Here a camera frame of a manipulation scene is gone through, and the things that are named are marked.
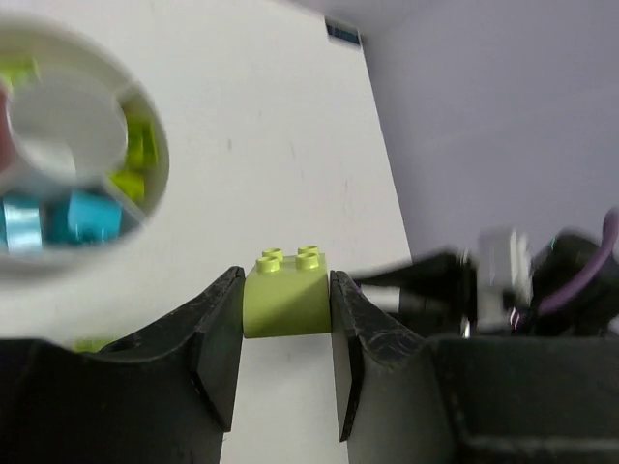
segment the light blue lego brick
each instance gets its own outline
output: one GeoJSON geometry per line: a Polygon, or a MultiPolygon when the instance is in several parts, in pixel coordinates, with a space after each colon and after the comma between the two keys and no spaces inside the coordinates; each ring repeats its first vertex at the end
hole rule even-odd
{"type": "Polygon", "coordinates": [[[51,237],[54,242],[88,244],[118,238],[123,208],[108,198],[74,191],[67,204],[56,208],[51,237]]]}
{"type": "Polygon", "coordinates": [[[41,204],[38,200],[6,196],[2,200],[2,238],[10,253],[43,248],[41,204]]]}

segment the lego stud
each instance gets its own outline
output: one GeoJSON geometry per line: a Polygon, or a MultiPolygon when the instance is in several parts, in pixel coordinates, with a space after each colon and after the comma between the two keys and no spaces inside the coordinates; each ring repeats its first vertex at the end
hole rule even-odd
{"type": "Polygon", "coordinates": [[[320,251],[318,250],[318,246],[316,245],[305,245],[305,246],[301,246],[298,250],[297,250],[298,254],[303,254],[303,253],[320,253],[320,251]]]}
{"type": "Polygon", "coordinates": [[[262,251],[262,256],[274,256],[278,258],[279,261],[283,261],[283,251],[281,251],[281,248],[267,248],[262,251]]]}
{"type": "Polygon", "coordinates": [[[295,260],[297,269],[308,270],[317,268],[320,265],[317,253],[300,253],[295,260]]]}
{"type": "Polygon", "coordinates": [[[255,260],[259,274],[276,273],[280,270],[280,261],[276,256],[262,256],[255,260]]]}

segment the purple wall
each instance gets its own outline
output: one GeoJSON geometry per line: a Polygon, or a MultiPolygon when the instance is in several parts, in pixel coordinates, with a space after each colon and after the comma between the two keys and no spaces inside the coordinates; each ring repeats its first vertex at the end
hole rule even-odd
{"type": "Polygon", "coordinates": [[[534,248],[565,225],[600,233],[619,203],[617,18],[616,0],[434,0],[369,35],[413,253],[493,225],[534,248]]]}

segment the circular container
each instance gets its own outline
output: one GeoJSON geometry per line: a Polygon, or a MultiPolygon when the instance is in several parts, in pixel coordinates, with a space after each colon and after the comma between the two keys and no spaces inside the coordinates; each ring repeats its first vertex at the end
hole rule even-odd
{"type": "Polygon", "coordinates": [[[3,15],[0,71],[3,60],[14,57],[32,58],[38,72],[0,93],[0,196],[27,192],[47,201],[84,189],[119,202],[123,214],[114,242],[44,246],[28,254],[0,246],[0,269],[49,269],[113,249],[141,229],[165,191],[169,154],[157,110],[126,69],[62,26],[3,15]],[[110,180],[127,151],[126,115],[151,124],[158,151],[157,164],[140,172],[145,194],[139,201],[110,180]]]}

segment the lime green lego brick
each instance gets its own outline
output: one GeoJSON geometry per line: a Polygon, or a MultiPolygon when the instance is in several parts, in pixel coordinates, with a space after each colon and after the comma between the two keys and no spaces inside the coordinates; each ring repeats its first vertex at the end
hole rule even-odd
{"type": "Polygon", "coordinates": [[[126,165],[134,169],[155,167],[159,161],[153,123],[138,116],[127,115],[126,165]]]}
{"type": "Polygon", "coordinates": [[[92,338],[76,340],[74,343],[74,351],[77,353],[97,353],[105,345],[110,344],[112,341],[116,341],[117,338],[92,338]]]}
{"type": "Polygon", "coordinates": [[[283,256],[276,248],[265,250],[248,274],[243,297],[246,338],[331,331],[325,255],[317,247],[299,251],[283,256]]]}
{"type": "Polygon", "coordinates": [[[32,57],[0,57],[0,82],[9,92],[19,82],[24,82],[38,74],[37,63],[32,57]]]}
{"type": "Polygon", "coordinates": [[[123,169],[112,172],[109,175],[109,180],[120,189],[131,201],[139,203],[144,199],[146,187],[144,183],[144,175],[140,172],[123,169]]]}

